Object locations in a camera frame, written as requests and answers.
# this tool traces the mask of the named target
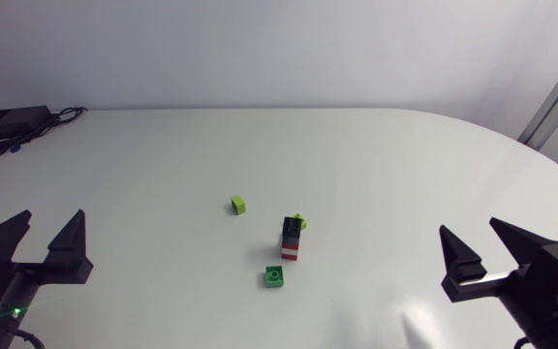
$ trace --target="white table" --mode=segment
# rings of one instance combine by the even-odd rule
[[[558,166],[418,111],[91,111],[0,158],[0,222],[33,213],[16,261],[42,261],[79,207],[95,269],[41,288],[21,326],[49,349],[512,348],[498,300],[443,292],[438,228],[512,270],[488,220],[558,238]],[[266,289],[273,265],[285,286]]]

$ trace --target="black box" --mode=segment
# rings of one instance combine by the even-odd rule
[[[44,125],[51,118],[47,106],[0,111],[0,140],[24,136]]]

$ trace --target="lego brick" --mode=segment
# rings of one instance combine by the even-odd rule
[[[266,287],[283,286],[283,268],[281,266],[266,267]]]
[[[299,244],[300,238],[281,238],[281,243]]]
[[[247,210],[247,203],[240,196],[236,195],[232,198],[232,207],[236,214],[240,215]]]
[[[300,238],[300,223],[298,218],[286,217],[283,220],[283,237]]]
[[[285,243],[283,242],[281,244],[281,248],[287,248],[287,249],[298,249],[298,244],[297,243]]]
[[[291,260],[291,261],[297,261],[298,260],[298,256],[295,255],[287,255],[287,254],[282,254],[281,255],[282,259],[287,259],[287,260]]]
[[[300,222],[300,230],[305,230],[305,228],[307,228],[307,221],[305,220],[305,218],[303,218],[300,213],[297,213],[294,218],[298,218],[301,220]]]
[[[281,255],[291,255],[291,256],[297,256],[298,255],[298,250],[292,250],[291,248],[282,248],[281,249]]]

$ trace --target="black lego block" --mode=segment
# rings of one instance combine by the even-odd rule
[[[284,218],[283,238],[300,238],[300,223],[302,223],[302,220],[298,218]]]

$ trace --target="toy block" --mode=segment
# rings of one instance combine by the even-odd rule
[[[300,238],[300,223],[298,218],[286,217],[283,220],[283,238]]]
[[[282,253],[282,254],[281,254],[281,258],[282,258],[282,259],[291,260],[291,261],[297,261],[297,260],[298,260],[298,255],[292,255],[292,254]]]
[[[240,196],[236,195],[232,198],[232,207],[236,214],[240,215],[247,210],[247,203]]]
[[[281,243],[299,244],[300,238],[281,238]]]
[[[281,243],[281,248],[287,248],[287,249],[298,250],[298,244],[297,244],[297,243],[286,243],[286,242],[283,242],[283,243]]]
[[[300,213],[297,213],[294,218],[298,218],[301,220],[300,222],[300,230],[305,230],[305,228],[307,228],[307,221],[305,220],[305,218],[303,218]]]
[[[281,266],[266,267],[266,287],[283,286],[283,268]]]

